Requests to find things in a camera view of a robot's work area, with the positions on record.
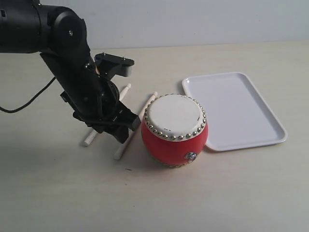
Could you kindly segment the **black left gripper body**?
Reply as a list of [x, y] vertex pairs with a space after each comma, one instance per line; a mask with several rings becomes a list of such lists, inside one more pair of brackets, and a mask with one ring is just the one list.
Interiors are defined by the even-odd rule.
[[118, 88], [110, 80], [95, 73], [68, 73], [60, 77], [64, 91], [60, 95], [73, 109], [73, 117], [96, 132], [114, 133], [111, 125], [119, 105]]

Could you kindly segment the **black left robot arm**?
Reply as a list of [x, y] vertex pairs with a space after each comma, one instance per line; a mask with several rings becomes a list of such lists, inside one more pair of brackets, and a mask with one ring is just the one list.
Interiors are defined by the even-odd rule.
[[115, 75], [129, 76], [134, 61], [107, 53], [91, 56], [86, 23], [74, 10], [38, 0], [1, 1], [0, 51], [39, 53], [62, 86], [61, 98], [73, 117], [98, 133], [124, 143], [140, 125], [112, 82]]

